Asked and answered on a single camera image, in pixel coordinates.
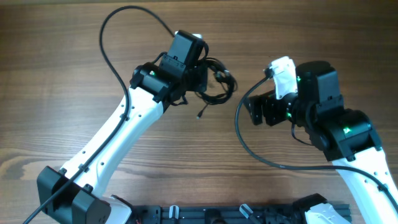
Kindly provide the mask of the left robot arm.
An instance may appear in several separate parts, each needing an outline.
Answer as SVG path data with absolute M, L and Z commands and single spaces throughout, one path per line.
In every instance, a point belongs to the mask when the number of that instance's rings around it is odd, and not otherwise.
M 168 52 L 138 66 L 118 108 L 89 143 L 60 170 L 45 167 L 37 178 L 39 211 L 59 223 L 129 223 L 125 200 L 104 192 L 142 134 L 188 91 L 205 90 L 208 46 L 200 34 L 175 33 Z

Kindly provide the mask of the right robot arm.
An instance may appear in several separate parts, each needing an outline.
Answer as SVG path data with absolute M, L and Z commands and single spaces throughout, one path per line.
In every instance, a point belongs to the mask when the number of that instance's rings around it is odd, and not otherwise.
M 303 127 L 310 145 L 324 153 L 324 169 L 344 180 L 364 221 L 396 223 L 397 187 L 381 139 L 365 113 L 344 107 L 337 71 L 326 61 L 295 65 L 282 57 L 264 73 L 274 89 L 262 95 L 249 91 L 239 102 L 253 124 L 290 121 Z

